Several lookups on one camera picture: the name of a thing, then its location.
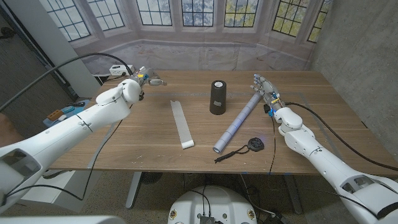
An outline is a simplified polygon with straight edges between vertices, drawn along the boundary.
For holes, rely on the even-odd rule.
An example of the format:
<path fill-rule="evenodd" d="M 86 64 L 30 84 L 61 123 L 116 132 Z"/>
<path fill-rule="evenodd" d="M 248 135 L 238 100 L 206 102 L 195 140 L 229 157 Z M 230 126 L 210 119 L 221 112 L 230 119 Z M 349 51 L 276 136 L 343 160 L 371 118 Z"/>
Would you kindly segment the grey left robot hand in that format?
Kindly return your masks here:
<path fill-rule="evenodd" d="M 159 77 L 153 68 L 141 67 L 138 72 L 134 74 L 134 78 L 140 84 L 150 86 L 167 86 L 167 82 Z"/>

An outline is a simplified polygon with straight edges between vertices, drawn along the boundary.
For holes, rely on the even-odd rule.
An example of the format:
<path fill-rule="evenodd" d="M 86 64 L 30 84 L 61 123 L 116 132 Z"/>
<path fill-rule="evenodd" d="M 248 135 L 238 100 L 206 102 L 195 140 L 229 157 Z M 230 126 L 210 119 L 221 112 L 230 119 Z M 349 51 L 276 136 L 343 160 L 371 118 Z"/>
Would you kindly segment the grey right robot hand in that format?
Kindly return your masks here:
<path fill-rule="evenodd" d="M 251 85 L 251 88 L 263 97 L 266 104 L 273 111 L 277 111 L 285 106 L 284 102 L 280 99 L 277 88 L 263 76 L 255 73 L 254 85 Z"/>

